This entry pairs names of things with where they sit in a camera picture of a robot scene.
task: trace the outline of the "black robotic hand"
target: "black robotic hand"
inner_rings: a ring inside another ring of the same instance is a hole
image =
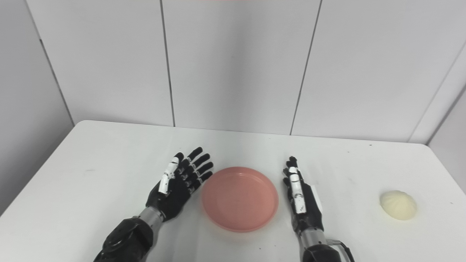
[[[171,162],[171,164],[175,164],[178,161],[176,169],[169,166],[162,180],[149,194],[146,207],[154,207],[160,211],[164,217],[163,222],[176,217],[191,194],[212,176],[212,172],[209,170],[212,169],[213,163],[204,164],[210,159],[210,155],[204,154],[196,159],[201,153],[202,147],[198,147],[185,159],[181,152],[176,154]]]
[[[94,262],[140,262],[155,245],[162,223],[176,217],[201,184],[212,176],[210,155],[198,147],[186,158],[180,152],[168,164],[139,216],[123,220],[105,239]]]
[[[302,179],[295,157],[289,158],[283,173],[286,175],[283,182],[288,188],[287,196],[293,210],[293,230],[298,234],[310,227],[323,231],[322,213],[311,187]]]
[[[323,234],[322,213],[311,186],[298,170],[295,157],[290,157],[283,169],[287,196],[293,210],[293,230],[304,247],[303,262],[341,262],[338,251],[327,244]]]

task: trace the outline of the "cable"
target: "cable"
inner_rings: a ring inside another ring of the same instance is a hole
[[[351,254],[351,250],[345,244],[343,244],[343,242],[341,242],[341,241],[340,241],[340,245],[345,250],[346,255],[348,255],[349,261],[354,262],[354,258],[353,258],[353,254]]]
[[[333,239],[327,239],[327,244],[328,245],[340,245],[342,246],[343,250],[345,250],[346,255],[348,256],[348,259],[350,262],[355,262],[353,258],[353,254],[351,254],[351,250],[340,240],[333,240]]]

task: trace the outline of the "white finger segment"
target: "white finger segment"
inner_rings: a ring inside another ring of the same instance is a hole
[[[167,194],[168,193],[168,184],[170,183],[170,180],[174,178],[174,173],[175,170],[178,167],[178,158],[172,158],[171,162],[168,164],[167,168],[165,169],[164,174],[162,175],[162,179],[160,180],[160,186],[158,188],[158,191],[162,194]]]
[[[299,181],[299,175],[297,174],[296,167],[290,167],[289,176],[291,184],[291,192],[293,194],[293,199],[295,203],[295,210],[297,214],[306,213],[306,202],[304,201],[304,195],[302,194],[301,182]]]

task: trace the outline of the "black forearm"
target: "black forearm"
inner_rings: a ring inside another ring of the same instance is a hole
[[[329,245],[314,245],[304,249],[302,262],[341,262],[340,254]]]
[[[156,244],[161,213],[147,207],[137,217],[123,220],[105,239],[94,262],[140,262]]]

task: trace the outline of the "tabletop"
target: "tabletop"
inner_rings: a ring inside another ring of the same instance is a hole
[[[299,241],[282,184],[290,155],[317,188],[325,235],[356,262],[458,261],[466,257],[466,196],[425,145],[82,121],[0,217],[0,261],[93,261],[124,218],[139,214],[178,151],[202,146],[214,171],[247,166],[279,194],[274,218],[229,232],[204,214],[200,192],[165,223],[147,262],[298,262]],[[389,217],[380,194],[405,191],[409,221]]]

